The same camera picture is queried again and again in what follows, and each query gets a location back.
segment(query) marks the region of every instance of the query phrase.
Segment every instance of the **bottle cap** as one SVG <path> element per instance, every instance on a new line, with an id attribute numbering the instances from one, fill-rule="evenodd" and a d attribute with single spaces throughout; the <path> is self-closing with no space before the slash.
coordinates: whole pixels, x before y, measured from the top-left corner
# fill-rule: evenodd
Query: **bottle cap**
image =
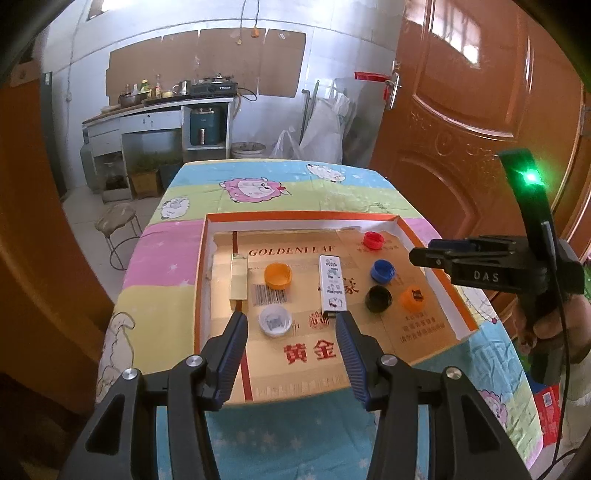
<path id="1" fill-rule="evenodd" d="M 386 287 L 374 285 L 365 296 L 365 306 L 372 313 L 382 313 L 392 304 L 392 294 Z"/>
<path id="2" fill-rule="evenodd" d="M 394 266 L 388 260 L 376 260 L 371 267 L 371 277 L 378 283 L 386 285 L 396 275 Z"/>
<path id="3" fill-rule="evenodd" d="M 281 305 L 267 305 L 259 314 L 259 325 L 270 337 L 280 337 L 291 328 L 291 313 Z"/>
<path id="4" fill-rule="evenodd" d="M 285 263 L 272 263 L 265 269 L 265 283 L 272 290 L 285 290 L 291 284 L 291 268 Z"/>
<path id="5" fill-rule="evenodd" d="M 410 285 L 398 298 L 400 305 L 411 313 L 418 313 L 424 307 L 425 297 L 418 285 Z"/>
<path id="6" fill-rule="evenodd" d="M 384 237 L 377 232 L 365 232 L 363 236 L 363 244 L 370 250 L 380 250 L 384 242 Z"/>

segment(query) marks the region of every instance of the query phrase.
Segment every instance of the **red tag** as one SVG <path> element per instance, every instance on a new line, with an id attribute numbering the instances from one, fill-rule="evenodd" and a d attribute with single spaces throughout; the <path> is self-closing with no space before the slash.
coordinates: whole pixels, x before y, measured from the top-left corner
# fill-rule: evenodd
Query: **red tag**
<path id="1" fill-rule="evenodd" d="M 384 75 L 383 73 L 355 72 L 355 80 L 366 80 L 369 82 L 385 82 L 389 79 L 390 77 L 388 75 Z"/>
<path id="2" fill-rule="evenodd" d="M 534 395 L 535 406 L 540 416 L 540 425 L 544 434 L 544 446 L 558 441 L 558 427 L 560 424 L 560 402 L 558 400 L 558 385 L 547 387 Z"/>

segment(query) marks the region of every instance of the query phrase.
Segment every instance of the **gas stove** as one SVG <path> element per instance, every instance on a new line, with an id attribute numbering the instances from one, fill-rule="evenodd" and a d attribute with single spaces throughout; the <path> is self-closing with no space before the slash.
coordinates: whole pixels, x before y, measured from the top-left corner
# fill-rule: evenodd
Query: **gas stove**
<path id="1" fill-rule="evenodd" d="M 193 98 L 230 97 L 238 94 L 238 84 L 232 76 L 205 77 L 191 85 L 190 96 Z"/>

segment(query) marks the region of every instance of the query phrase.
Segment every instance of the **barcode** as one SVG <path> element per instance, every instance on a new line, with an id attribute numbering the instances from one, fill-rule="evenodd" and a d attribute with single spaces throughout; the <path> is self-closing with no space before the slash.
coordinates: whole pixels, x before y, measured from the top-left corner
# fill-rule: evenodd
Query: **barcode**
<path id="1" fill-rule="evenodd" d="M 542 398 L 544 399 L 544 407 L 549 407 L 552 405 L 552 395 L 550 395 L 550 392 L 546 392 L 544 395 L 542 395 Z"/>
<path id="2" fill-rule="evenodd" d="M 272 290 L 265 284 L 254 285 L 255 307 L 271 303 L 287 303 L 285 290 Z"/>
<path id="3" fill-rule="evenodd" d="M 269 330 L 275 330 L 276 328 L 283 327 L 283 320 L 281 320 L 279 317 L 275 317 L 273 319 L 266 319 L 266 322 L 267 326 L 269 327 Z"/>

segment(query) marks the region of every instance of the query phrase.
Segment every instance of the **red cardboard box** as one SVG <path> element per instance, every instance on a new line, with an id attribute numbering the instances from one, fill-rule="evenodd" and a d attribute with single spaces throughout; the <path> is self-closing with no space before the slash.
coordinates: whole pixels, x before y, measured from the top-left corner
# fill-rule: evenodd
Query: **red cardboard box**
<path id="1" fill-rule="evenodd" d="M 535 406 L 540 416 L 540 425 L 544 434 L 544 446 L 552 445 L 558 440 L 560 423 L 560 400 L 558 385 L 547 387 L 534 395 Z"/>

